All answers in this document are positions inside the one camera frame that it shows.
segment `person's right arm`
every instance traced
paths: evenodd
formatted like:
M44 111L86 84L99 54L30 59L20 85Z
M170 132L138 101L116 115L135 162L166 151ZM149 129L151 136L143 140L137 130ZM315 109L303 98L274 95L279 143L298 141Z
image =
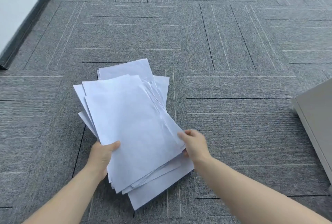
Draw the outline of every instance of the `person's right arm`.
M196 130L179 132L186 155L205 183L243 223L331 223L285 195L244 176L211 157L205 137Z

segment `hand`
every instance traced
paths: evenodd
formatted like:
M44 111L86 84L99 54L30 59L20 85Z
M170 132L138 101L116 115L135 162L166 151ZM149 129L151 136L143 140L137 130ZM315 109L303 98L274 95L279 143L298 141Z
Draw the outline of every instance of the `hand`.
M178 136L186 144L184 155L189 156L194 164L211 157L204 135L197 130L185 130Z
M116 141L110 145L101 145L99 141L92 146L88 163L85 165L90 171L96 172L98 179L101 181L107 175L106 167L110 163L112 151L120 146L120 141Z

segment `forearm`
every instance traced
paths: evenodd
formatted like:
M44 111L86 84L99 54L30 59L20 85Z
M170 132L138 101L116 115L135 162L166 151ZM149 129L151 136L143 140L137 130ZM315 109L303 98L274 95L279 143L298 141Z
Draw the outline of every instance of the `forearm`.
M201 160L195 168L243 223L330 223L305 206L216 159Z
M24 223L79 223L98 184L97 174L83 168Z

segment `person's left thumb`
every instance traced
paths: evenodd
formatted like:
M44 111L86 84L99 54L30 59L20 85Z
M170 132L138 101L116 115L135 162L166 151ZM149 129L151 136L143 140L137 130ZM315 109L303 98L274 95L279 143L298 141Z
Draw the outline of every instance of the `person's left thumb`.
M121 145L120 141L116 141L112 144L105 145L104 147L107 148L109 151L115 151L120 147L120 145Z

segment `bare arm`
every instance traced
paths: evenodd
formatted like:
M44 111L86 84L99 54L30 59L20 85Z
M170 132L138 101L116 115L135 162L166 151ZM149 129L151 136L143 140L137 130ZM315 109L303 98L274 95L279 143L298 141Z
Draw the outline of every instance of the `bare arm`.
M120 142L102 146L96 142L85 167L52 199L36 211L24 224L79 223L99 182L105 178L112 151Z
M205 137L196 130L179 133L186 155L206 184L243 223L331 223L285 195L244 176L211 157Z

